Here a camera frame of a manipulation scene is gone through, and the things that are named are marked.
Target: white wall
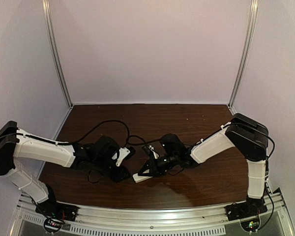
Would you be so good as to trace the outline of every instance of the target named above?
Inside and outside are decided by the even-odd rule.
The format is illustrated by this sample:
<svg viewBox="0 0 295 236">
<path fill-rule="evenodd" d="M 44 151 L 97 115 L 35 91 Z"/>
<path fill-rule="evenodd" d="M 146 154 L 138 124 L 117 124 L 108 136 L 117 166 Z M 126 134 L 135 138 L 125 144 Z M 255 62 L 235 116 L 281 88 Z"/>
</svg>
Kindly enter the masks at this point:
<svg viewBox="0 0 295 236">
<path fill-rule="evenodd" d="M 53 0 L 72 102 L 227 104 L 250 0 Z"/>
<path fill-rule="evenodd" d="M 0 128 L 9 120 L 52 138 L 67 112 L 41 0 L 0 0 Z M 41 162 L 28 162 L 37 174 Z M 20 192 L 0 178 L 0 236 L 7 235 Z"/>
<path fill-rule="evenodd" d="M 259 6 L 235 109 L 264 123 L 276 141 L 270 180 L 281 187 L 295 225 L 295 1 Z"/>
</svg>

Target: white panel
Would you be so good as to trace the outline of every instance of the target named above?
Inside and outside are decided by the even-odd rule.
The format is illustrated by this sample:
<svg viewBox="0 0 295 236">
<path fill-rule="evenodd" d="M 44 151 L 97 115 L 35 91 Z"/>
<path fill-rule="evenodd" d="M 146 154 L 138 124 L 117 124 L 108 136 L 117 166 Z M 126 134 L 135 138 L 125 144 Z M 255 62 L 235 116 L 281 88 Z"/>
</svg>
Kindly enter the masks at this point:
<svg viewBox="0 0 295 236">
<path fill-rule="evenodd" d="M 226 104 L 250 2 L 50 1 L 73 103 Z"/>
<path fill-rule="evenodd" d="M 52 138 L 66 112 L 41 0 L 0 0 L 0 128 L 15 120 L 28 132 Z M 40 166 L 26 161 L 34 174 Z M 0 178 L 0 236 L 7 234 L 19 197 Z"/>
<path fill-rule="evenodd" d="M 235 109 L 264 123 L 276 141 L 270 180 L 281 187 L 295 225 L 295 1 L 262 0 L 259 6 Z"/>
</svg>

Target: wood grain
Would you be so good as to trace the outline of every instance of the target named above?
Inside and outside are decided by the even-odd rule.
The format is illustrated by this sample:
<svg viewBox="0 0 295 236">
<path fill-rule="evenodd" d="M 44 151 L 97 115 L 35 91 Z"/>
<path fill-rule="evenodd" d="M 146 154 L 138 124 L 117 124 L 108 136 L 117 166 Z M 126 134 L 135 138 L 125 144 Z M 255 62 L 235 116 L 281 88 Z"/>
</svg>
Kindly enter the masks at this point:
<svg viewBox="0 0 295 236">
<path fill-rule="evenodd" d="M 193 144 L 205 138 L 231 118 L 224 105 L 87 105 L 75 106 L 59 135 L 60 141 L 73 141 L 99 122 L 120 119 L 131 134 L 145 140 L 167 133 L 177 134 L 181 141 Z M 121 146 L 126 130 L 118 123 L 105 124 L 83 143 L 95 142 L 100 135 L 114 138 Z M 154 145 L 164 153 L 161 145 Z M 140 147 L 123 164 L 134 174 L 148 157 Z M 209 159 L 195 169 L 177 176 L 155 177 L 141 183 L 132 179 L 113 183 L 103 178 L 98 184 L 87 181 L 86 172 L 47 163 L 40 180 L 52 186 L 59 201 L 80 205 L 116 208 L 180 208 L 220 204 L 244 200 L 248 188 L 248 168 L 239 151 L 231 148 Z M 100 178 L 97 174 L 92 179 Z"/>
</svg>

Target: dark wood surface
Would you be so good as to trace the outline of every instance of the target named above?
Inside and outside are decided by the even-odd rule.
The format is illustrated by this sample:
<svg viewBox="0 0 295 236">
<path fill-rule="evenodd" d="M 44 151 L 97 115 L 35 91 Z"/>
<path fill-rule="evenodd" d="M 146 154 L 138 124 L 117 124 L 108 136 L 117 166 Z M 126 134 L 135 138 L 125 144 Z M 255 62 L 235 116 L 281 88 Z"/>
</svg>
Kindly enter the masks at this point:
<svg viewBox="0 0 295 236">
<path fill-rule="evenodd" d="M 131 134 L 145 140 L 167 133 L 177 134 L 181 141 L 193 144 L 205 138 L 231 118 L 224 105 L 87 105 L 75 106 L 59 135 L 61 141 L 83 136 L 99 122 L 120 119 Z M 96 129 L 82 143 L 95 142 L 100 135 L 114 138 L 121 146 L 126 130 L 118 123 Z M 159 144 L 154 145 L 164 153 Z M 123 164 L 134 174 L 148 157 L 140 147 Z M 244 200 L 247 194 L 247 163 L 235 148 L 224 151 L 195 169 L 176 176 L 155 177 L 141 183 L 132 179 L 113 183 L 108 178 L 98 184 L 87 180 L 88 173 L 46 163 L 40 180 L 51 185 L 59 201 L 80 205 L 117 208 L 179 208 L 206 206 Z"/>
</svg>

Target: white arm segment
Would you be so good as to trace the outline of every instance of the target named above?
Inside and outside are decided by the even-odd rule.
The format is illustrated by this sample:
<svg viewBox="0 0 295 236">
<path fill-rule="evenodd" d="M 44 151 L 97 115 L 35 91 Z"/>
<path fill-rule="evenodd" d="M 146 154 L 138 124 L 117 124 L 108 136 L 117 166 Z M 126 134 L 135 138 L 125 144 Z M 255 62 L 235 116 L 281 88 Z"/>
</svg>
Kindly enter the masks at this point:
<svg viewBox="0 0 295 236">
<path fill-rule="evenodd" d="M 201 143 L 196 145 L 192 150 L 190 156 L 198 163 L 204 163 L 210 157 L 216 154 L 235 147 L 234 144 L 226 137 L 226 128 L 221 126 L 222 130 L 213 134 L 211 137 L 207 138 Z"/>
<path fill-rule="evenodd" d="M 248 197 L 260 199 L 264 195 L 266 181 L 266 161 L 248 162 Z"/>
<path fill-rule="evenodd" d="M 30 133 L 22 129 L 20 129 L 20 133 L 30 135 Z M 17 138 L 20 142 L 16 144 L 13 154 L 14 157 L 26 157 L 47 161 L 63 167 L 70 167 L 75 159 L 72 145 L 58 146 L 23 135 L 17 135 Z"/>
<path fill-rule="evenodd" d="M 48 190 L 44 183 L 37 180 L 31 173 L 26 172 L 23 165 L 14 159 L 15 169 L 11 169 L 5 178 L 14 183 L 19 190 L 29 194 L 35 202 L 42 203 L 48 199 Z"/>
</svg>

